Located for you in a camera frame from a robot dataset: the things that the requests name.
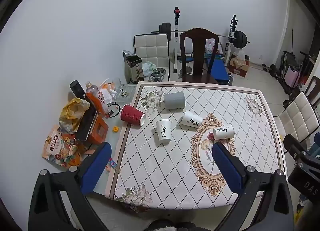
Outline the white paper cup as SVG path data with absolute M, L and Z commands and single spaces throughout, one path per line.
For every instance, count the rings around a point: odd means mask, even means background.
M 200 117 L 199 115 L 196 115 L 191 111 L 186 110 L 180 121 L 180 124 L 193 127 L 193 128 L 198 128 L 201 125 L 202 120 L 203 118 Z
M 157 121 L 156 129 L 159 142 L 171 141 L 171 121 L 169 119 Z
M 216 127 L 213 129 L 215 140 L 232 139 L 234 137 L 234 128 L 231 124 Z

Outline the red paper cup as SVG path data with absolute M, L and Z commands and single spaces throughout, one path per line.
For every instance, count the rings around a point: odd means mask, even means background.
M 146 119 L 146 114 L 129 104 L 125 104 L 120 112 L 120 119 L 124 122 L 142 126 Z

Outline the white paper cup upright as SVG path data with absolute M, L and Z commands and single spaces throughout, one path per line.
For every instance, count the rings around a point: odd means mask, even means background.
M 171 141 L 171 121 L 169 119 L 157 121 L 156 129 L 159 142 Z

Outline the snack packet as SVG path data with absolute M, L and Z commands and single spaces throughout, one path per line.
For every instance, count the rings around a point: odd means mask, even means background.
M 76 140 L 74 134 L 55 125 L 46 138 L 42 157 L 61 167 L 70 168 L 81 165 L 86 150 L 84 143 Z

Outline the orange tissue box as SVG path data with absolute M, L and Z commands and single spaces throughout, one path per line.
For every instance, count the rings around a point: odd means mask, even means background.
M 105 141 L 107 131 L 108 125 L 101 117 L 101 115 L 97 114 L 93 120 L 93 124 L 90 128 L 86 141 L 92 145 L 100 145 Z

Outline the black tablet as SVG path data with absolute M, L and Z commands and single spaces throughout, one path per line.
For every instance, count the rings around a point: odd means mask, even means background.
M 76 140 L 82 142 L 87 140 L 96 114 L 97 110 L 92 106 L 90 106 L 89 109 L 85 111 L 75 134 Z

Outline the yellow tape roll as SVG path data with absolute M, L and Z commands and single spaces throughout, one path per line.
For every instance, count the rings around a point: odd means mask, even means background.
M 119 127 L 114 126 L 114 127 L 113 127 L 113 132 L 114 132 L 114 133 L 117 133 L 118 131 L 119 131 Z

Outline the white padded chair right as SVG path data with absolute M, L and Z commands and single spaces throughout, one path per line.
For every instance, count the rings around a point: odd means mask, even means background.
M 307 139 L 319 127 L 319 119 L 304 92 L 285 108 L 274 121 L 281 137 L 291 134 L 297 141 Z

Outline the white padded chair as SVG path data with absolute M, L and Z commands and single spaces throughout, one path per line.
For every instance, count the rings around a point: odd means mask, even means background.
M 170 74 L 170 53 L 167 34 L 150 33 L 133 37 L 135 53 L 142 59 L 142 63 L 151 62 L 156 68 L 165 69 L 163 81 L 168 81 Z
M 319 119 L 304 92 L 285 108 L 274 121 L 281 137 L 291 134 L 297 141 L 307 139 L 319 127 Z

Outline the floral patterned table mat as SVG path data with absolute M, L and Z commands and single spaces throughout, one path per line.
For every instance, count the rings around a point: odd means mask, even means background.
M 164 95 L 182 91 L 185 107 L 167 110 Z M 232 204 L 213 157 L 213 129 L 231 124 L 234 137 L 223 140 L 244 165 L 272 173 L 286 170 L 271 110 L 259 90 L 185 82 L 140 82 L 132 106 L 146 113 L 142 126 L 126 124 L 112 158 L 105 196 L 137 206 L 203 209 Z M 180 124 L 188 110 L 203 118 L 198 128 Z M 171 121 L 171 141 L 159 142 L 156 122 Z

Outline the black cylinder speaker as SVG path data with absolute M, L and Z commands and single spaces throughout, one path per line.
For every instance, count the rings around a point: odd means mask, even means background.
M 82 88 L 82 86 L 80 85 L 80 83 L 78 82 L 78 80 L 74 80 L 70 85 L 69 85 L 71 91 L 73 92 L 73 94 L 77 97 L 80 98 L 82 100 L 86 100 L 87 96 L 86 93 L 84 91 L 84 89 Z

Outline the cardboard box on floor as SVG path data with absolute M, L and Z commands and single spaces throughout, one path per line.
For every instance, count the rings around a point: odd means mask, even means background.
M 236 74 L 241 77 L 246 77 L 246 74 L 249 70 L 249 56 L 245 55 L 245 59 L 238 58 L 235 55 L 231 56 L 228 69 L 233 74 Z

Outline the dark box with label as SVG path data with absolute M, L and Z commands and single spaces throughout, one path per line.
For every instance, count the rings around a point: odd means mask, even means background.
M 142 59 L 134 53 L 123 50 L 125 78 L 127 83 L 144 81 Z

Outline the dark wooden chair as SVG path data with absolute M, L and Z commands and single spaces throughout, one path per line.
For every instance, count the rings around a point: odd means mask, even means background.
M 192 39 L 193 43 L 193 53 L 194 53 L 194 64 L 193 73 L 191 75 L 187 74 L 187 63 L 185 56 L 185 39 Z M 193 28 L 180 35 L 180 50 L 181 50 L 181 61 L 182 61 L 182 81 L 189 83 L 213 83 L 218 84 L 218 82 L 210 75 L 210 72 L 203 74 L 204 65 L 204 55 L 206 51 L 206 41 L 209 39 L 214 39 L 215 45 L 212 51 L 212 58 L 209 63 L 209 71 L 211 71 L 213 66 L 213 60 L 217 51 L 217 46 L 219 44 L 219 37 L 212 33 L 211 31 L 204 28 Z

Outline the barbell rack with weights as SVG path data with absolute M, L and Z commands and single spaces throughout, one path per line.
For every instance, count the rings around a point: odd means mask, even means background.
M 209 63 L 208 63 L 208 69 L 212 70 L 213 64 L 214 64 L 214 59 L 217 51 L 217 45 L 219 44 L 219 36 L 227 38 L 228 41 L 226 43 L 226 48 L 224 52 L 224 65 L 227 66 L 229 64 L 229 61 L 231 59 L 231 46 L 238 48 L 238 49 L 243 49 L 247 43 L 247 36 L 245 33 L 236 30 L 238 20 L 236 19 L 236 15 L 233 15 L 233 18 L 231 19 L 230 22 L 230 28 L 229 28 L 229 35 L 217 35 L 216 33 L 213 33 L 207 29 L 203 28 L 193 28 L 187 31 L 179 30 L 178 29 L 178 19 L 180 17 L 180 10 L 178 7 L 175 8 L 174 10 L 175 14 L 175 29 L 171 29 L 171 23 L 162 23 L 159 25 L 159 31 L 153 31 L 152 33 L 160 33 L 160 34 L 167 34 L 169 40 L 171 40 L 171 34 L 175 34 L 175 41 L 178 41 L 178 33 L 181 33 L 180 37 L 180 44 L 181 44 L 181 56 L 182 56 L 182 61 L 185 62 L 185 50 L 184 50 L 184 41 L 185 38 L 190 38 L 190 39 L 195 39 L 194 42 L 200 46 L 200 49 L 202 49 L 202 44 L 206 44 L 206 41 L 209 39 L 214 39 L 215 40 L 215 46 L 212 50 L 212 58 L 210 58 Z

